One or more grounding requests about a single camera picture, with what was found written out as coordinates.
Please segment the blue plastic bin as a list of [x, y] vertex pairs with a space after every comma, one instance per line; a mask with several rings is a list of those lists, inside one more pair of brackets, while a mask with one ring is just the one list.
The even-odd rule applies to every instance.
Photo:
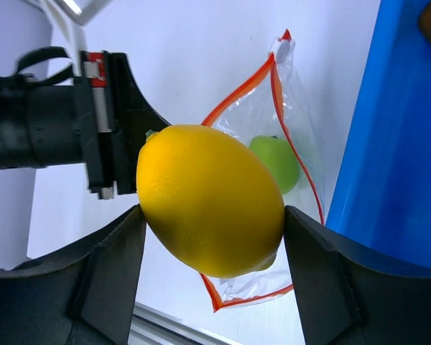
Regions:
[[431, 44], [425, 1], [383, 1], [326, 224], [431, 268]]

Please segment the yellow lemon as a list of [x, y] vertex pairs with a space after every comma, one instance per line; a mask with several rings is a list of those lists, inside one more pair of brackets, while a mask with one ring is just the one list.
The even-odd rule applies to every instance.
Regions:
[[149, 131], [136, 189], [155, 236], [199, 273], [228, 279], [274, 263], [283, 197], [260, 159], [233, 137], [201, 125]]

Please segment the clear zip bag orange zipper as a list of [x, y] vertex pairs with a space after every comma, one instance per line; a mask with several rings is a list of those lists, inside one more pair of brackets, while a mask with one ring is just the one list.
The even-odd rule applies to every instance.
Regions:
[[[266, 62], [224, 98], [203, 125], [222, 131], [249, 146], [257, 136], [286, 139], [300, 169], [295, 187], [282, 195], [321, 224], [325, 222], [325, 171], [313, 120], [294, 66], [295, 41], [289, 31], [276, 38]], [[202, 277], [214, 311], [263, 303], [294, 289], [285, 246], [280, 245], [271, 266], [235, 277]]]

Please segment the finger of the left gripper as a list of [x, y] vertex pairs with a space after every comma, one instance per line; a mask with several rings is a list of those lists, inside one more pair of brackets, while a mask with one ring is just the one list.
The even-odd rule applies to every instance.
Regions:
[[117, 193], [136, 192], [136, 164], [147, 132], [159, 132], [170, 123], [145, 99], [124, 53], [109, 55], [109, 93], [113, 116], [111, 133], [114, 180]]

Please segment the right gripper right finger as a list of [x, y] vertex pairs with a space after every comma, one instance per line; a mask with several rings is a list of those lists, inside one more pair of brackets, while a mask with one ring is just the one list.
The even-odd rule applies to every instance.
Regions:
[[431, 269], [288, 206], [284, 244], [306, 344], [431, 344]]

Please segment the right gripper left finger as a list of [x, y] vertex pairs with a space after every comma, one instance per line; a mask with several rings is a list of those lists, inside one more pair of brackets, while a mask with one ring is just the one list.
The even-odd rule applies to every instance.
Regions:
[[0, 344], [127, 344], [145, 228], [133, 206], [72, 244], [0, 270]]

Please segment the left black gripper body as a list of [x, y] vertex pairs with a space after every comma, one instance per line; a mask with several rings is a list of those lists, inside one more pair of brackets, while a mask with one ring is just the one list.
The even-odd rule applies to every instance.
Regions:
[[90, 192], [113, 198], [110, 141], [113, 122], [105, 94], [105, 54], [78, 53], [79, 62], [43, 80], [25, 69], [66, 58], [62, 47], [22, 56], [13, 74], [0, 77], [0, 170], [85, 164]]

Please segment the green apple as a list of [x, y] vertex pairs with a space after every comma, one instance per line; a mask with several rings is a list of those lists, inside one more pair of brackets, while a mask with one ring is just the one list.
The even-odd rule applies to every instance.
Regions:
[[289, 193], [300, 178], [295, 154], [286, 139], [276, 136], [254, 137], [249, 148], [264, 163], [282, 195]]

